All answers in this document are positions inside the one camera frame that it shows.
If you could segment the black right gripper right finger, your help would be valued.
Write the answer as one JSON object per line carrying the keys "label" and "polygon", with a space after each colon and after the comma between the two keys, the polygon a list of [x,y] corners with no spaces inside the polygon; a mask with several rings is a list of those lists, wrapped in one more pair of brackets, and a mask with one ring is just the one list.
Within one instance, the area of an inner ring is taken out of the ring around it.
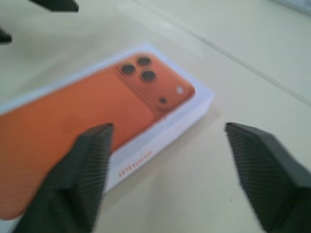
{"label": "black right gripper right finger", "polygon": [[228,122],[240,185],[266,233],[311,233],[311,172],[272,134]]}

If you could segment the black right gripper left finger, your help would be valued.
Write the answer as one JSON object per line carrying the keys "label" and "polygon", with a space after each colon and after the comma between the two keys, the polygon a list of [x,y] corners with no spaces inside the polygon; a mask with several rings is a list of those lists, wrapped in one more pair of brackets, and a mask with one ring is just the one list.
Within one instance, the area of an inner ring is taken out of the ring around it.
{"label": "black right gripper left finger", "polygon": [[109,172],[114,125],[79,135],[46,176],[13,233],[92,233]]}

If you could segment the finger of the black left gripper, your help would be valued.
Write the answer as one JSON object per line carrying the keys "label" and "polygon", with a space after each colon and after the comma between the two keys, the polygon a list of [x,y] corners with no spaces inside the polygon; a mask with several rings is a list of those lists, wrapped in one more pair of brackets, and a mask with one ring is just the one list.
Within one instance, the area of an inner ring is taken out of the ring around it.
{"label": "finger of the black left gripper", "polygon": [[0,27],[0,44],[9,44],[11,42],[12,42],[11,35]]}
{"label": "finger of the black left gripper", "polygon": [[28,0],[51,12],[78,12],[79,5],[75,0]]}

